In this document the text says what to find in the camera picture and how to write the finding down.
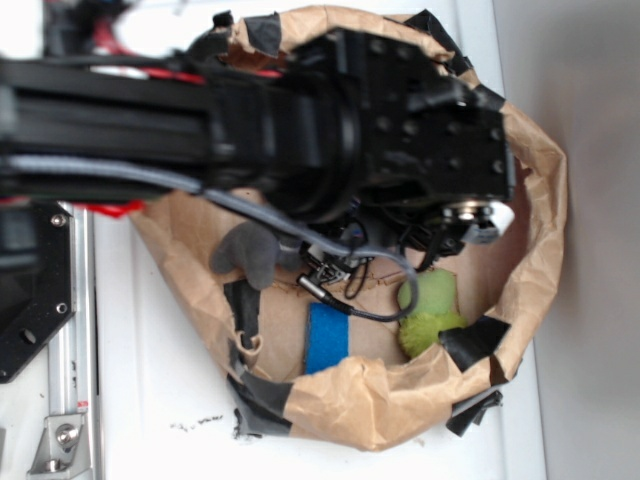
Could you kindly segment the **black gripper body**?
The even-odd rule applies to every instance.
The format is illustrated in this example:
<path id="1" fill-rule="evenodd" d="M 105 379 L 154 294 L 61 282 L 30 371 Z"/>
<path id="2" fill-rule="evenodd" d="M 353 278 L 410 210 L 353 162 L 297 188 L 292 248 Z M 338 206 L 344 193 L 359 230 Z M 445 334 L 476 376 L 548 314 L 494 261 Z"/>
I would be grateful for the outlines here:
<path id="1" fill-rule="evenodd" d="M 438 72 L 421 49 L 337 28 L 294 51 L 294 70 L 343 95 L 363 214 L 414 250 L 500 238 L 514 219 L 514 161 L 486 95 Z"/>

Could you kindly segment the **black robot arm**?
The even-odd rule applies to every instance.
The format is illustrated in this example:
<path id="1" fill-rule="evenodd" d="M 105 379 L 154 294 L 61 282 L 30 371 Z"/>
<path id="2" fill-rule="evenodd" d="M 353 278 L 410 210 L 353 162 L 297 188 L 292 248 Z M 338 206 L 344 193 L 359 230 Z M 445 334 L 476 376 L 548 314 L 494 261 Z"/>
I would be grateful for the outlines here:
<path id="1" fill-rule="evenodd" d="M 186 62 L 196 81 L 96 73 L 90 59 L 1 64 L 1 254 L 32 263 L 28 202 L 125 204 L 179 190 L 334 249 L 331 223 L 365 213 L 423 250 L 463 242 L 511 200 L 499 109 L 444 71 L 430 35 L 358 11 L 284 41 L 273 79 Z"/>

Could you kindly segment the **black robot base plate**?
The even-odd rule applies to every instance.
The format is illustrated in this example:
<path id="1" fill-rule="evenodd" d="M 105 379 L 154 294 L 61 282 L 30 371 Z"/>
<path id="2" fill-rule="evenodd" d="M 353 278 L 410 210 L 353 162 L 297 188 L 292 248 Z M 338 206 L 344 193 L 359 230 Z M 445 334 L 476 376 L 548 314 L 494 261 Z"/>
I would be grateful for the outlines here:
<path id="1" fill-rule="evenodd" d="M 72 219 L 56 202 L 1 209 L 1 382 L 12 382 L 73 313 Z"/>

